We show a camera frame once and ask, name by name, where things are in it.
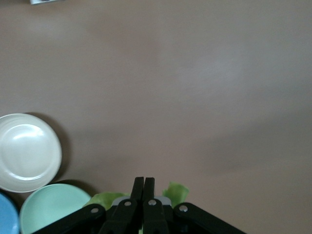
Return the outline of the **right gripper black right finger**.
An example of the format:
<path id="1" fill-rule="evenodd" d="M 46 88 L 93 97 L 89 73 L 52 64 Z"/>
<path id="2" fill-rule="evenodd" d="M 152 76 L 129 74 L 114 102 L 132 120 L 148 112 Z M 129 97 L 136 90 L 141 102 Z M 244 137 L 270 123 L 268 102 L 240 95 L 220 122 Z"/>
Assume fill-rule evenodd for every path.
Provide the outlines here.
<path id="1" fill-rule="evenodd" d="M 162 196 L 155 196 L 155 179 L 145 179 L 143 205 L 143 234 L 246 234 L 240 229 L 185 202 L 189 189 L 170 182 Z"/>

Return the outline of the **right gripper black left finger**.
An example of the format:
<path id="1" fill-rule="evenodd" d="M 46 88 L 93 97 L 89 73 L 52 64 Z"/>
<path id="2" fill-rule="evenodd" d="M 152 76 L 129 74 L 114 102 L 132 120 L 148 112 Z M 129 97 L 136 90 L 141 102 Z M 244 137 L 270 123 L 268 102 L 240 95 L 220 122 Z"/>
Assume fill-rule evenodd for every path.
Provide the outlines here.
<path id="1" fill-rule="evenodd" d="M 129 198 L 105 210 L 100 204 L 87 205 L 32 234 L 131 234 L 138 231 L 136 217 L 144 178 L 134 180 Z"/>

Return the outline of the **green lettuce leaf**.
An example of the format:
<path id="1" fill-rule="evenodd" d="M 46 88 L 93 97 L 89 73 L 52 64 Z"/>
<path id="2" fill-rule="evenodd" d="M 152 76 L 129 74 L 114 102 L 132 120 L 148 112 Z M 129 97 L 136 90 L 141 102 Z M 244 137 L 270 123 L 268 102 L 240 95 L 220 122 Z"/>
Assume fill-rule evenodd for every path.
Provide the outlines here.
<path id="1" fill-rule="evenodd" d="M 184 202 L 189 190 L 171 182 L 162 196 L 154 196 L 154 178 L 137 177 L 129 196 L 101 193 L 93 196 L 90 214 L 101 220 L 97 234 L 169 233 L 166 212 Z"/>

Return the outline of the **pale green plate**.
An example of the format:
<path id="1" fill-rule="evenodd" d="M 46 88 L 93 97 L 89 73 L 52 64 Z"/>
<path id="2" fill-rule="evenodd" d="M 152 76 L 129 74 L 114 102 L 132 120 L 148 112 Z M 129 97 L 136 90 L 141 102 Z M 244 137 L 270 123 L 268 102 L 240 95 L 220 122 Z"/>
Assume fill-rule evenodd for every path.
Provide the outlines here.
<path id="1" fill-rule="evenodd" d="M 79 210 L 91 196 L 70 184 L 51 184 L 33 192 L 23 203 L 20 214 L 21 234 L 33 232 Z"/>

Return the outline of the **light blue plate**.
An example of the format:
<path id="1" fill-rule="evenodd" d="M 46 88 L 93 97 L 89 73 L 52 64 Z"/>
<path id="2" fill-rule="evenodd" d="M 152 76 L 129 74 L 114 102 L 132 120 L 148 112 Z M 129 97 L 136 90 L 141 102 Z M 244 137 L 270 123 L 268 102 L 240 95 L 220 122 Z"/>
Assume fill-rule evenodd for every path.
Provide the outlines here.
<path id="1" fill-rule="evenodd" d="M 19 234 L 19 214 L 13 201 L 0 193 L 0 234 Z"/>

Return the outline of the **beige plate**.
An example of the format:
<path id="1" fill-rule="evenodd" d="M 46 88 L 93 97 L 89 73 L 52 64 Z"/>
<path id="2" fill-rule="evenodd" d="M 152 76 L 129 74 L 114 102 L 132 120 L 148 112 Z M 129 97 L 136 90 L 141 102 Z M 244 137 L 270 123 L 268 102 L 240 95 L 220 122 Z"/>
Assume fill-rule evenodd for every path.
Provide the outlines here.
<path id="1" fill-rule="evenodd" d="M 0 188 L 27 193 L 57 175 L 62 149 L 55 131 L 30 114 L 0 117 Z"/>

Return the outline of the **brown table cover sheet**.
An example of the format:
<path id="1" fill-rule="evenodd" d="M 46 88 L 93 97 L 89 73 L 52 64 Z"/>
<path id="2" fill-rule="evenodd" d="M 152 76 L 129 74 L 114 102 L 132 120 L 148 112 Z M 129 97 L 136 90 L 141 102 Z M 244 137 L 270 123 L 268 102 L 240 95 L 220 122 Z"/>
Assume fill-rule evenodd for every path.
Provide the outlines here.
<path id="1" fill-rule="evenodd" d="M 0 0 L 10 113 L 58 134 L 55 181 L 175 181 L 247 234 L 312 234 L 312 0 Z"/>

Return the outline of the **white metal bracket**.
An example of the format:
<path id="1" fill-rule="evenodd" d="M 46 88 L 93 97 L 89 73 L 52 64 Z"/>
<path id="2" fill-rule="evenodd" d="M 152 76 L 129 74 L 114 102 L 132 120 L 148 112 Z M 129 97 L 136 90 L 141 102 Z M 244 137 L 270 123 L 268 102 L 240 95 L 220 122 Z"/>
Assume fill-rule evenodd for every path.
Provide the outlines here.
<path id="1" fill-rule="evenodd" d="M 46 4 L 50 2 L 57 2 L 63 0 L 29 0 L 31 5 L 38 5 L 38 4 Z"/>

